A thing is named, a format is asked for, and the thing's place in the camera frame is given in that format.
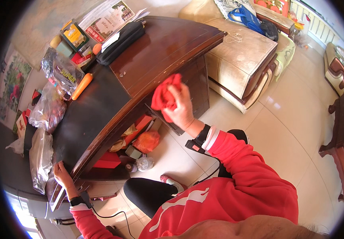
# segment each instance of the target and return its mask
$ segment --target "red sleeve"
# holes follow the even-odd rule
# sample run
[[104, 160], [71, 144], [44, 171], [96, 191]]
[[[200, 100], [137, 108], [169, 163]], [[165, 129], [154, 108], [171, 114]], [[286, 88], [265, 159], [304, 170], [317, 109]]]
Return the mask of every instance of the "red sleeve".
[[122, 239], [113, 236], [111, 232], [105, 229], [105, 226], [97, 219], [92, 210], [71, 211], [74, 216], [76, 227], [82, 233], [85, 239]]
[[274, 208], [283, 208], [285, 218], [298, 223], [297, 190], [281, 179], [253, 146], [231, 133], [220, 131], [209, 153], [218, 158], [232, 174], [235, 188]]

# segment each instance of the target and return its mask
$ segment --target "carrot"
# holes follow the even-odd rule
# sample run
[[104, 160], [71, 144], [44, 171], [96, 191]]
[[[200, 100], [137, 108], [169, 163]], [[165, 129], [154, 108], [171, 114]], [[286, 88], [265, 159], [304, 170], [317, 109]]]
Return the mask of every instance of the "carrot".
[[87, 73], [82, 81], [80, 82], [80, 84], [77, 86], [75, 92], [72, 94], [72, 99], [76, 100], [79, 95], [83, 92], [83, 90], [89, 85], [89, 83], [91, 83], [93, 79], [93, 76], [91, 73]]

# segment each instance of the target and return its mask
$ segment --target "black pencil case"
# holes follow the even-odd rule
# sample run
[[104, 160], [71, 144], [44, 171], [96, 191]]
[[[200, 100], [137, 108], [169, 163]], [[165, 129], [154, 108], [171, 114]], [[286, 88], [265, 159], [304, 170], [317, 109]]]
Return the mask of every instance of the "black pencil case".
[[104, 52], [100, 52], [97, 55], [96, 60], [99, 64], [111, 64], [134, 41], [144, 35], [145, 30], [140, 22], [130, 22], [120, 30], [119, 34], [117, 41], [114, 41]]

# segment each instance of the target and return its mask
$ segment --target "black bag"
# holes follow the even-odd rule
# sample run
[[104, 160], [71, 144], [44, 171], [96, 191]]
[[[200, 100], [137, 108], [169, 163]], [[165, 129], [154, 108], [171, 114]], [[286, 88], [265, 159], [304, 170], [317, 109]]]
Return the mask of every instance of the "black bag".
[[98, 53], [97, 62], [102, 65], [111, 64], [125, 49], [144, 34], [145, 30], [141, 22], [127, 23], [120, 30], [119, 39], [108, 46], [103, 53]]
[[273, 23], [271, 23], [270, 21], [262, 20], [262, 23], [260, 24], [260, 28], [264, 32], [264, 35], [267, 38], [275, 42], [278, 41], [278, 30], [277, 30], [277, 27]]

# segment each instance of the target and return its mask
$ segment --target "orange plastic bag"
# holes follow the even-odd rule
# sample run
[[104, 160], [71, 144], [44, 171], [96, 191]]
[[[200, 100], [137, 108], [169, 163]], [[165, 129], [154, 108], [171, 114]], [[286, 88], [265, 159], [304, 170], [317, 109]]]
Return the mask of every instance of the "orange plastic bag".
[[139, 135], [132, 145], [143, 153], [149, 153], [159, 145], [159, 139], [159, 133], [147, 131]]

